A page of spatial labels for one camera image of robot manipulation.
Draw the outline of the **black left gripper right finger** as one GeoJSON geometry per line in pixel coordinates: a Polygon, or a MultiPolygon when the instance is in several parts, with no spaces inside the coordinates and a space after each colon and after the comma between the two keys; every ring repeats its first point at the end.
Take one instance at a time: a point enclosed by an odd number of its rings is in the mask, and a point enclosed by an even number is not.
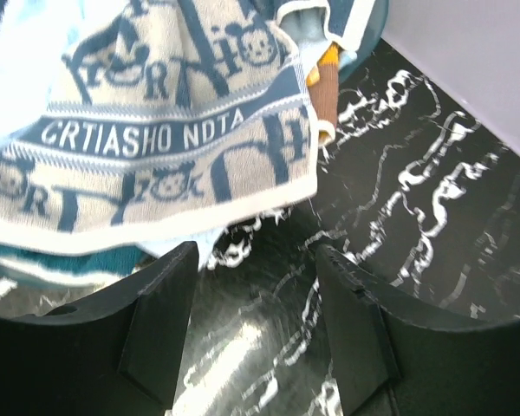
{"type": "Polygon", "coordinates": [[[435,307],[327,245],[315,260],[346,415],[520,415],[520,319],[435,307]]]}

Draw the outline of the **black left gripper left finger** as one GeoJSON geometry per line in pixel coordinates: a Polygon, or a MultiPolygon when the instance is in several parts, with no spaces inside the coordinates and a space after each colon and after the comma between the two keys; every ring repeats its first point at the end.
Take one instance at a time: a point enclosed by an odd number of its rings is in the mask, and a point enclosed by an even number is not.
{"type": "Polygon", "coordinates": [[[0,317],[0,415],[162,415],[172,408],[198,247],[46,315],[0,317]]]}

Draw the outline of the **navy cream patterned towel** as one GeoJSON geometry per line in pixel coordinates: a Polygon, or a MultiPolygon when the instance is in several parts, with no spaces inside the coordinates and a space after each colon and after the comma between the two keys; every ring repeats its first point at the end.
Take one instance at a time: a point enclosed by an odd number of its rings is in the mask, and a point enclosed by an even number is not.
{"type": "Polygon", "coordinates": [[[307,75],[370,1],[89,1],[38,121],[0,148],[0,244],[79,255],[317,190],[307,75]]]}

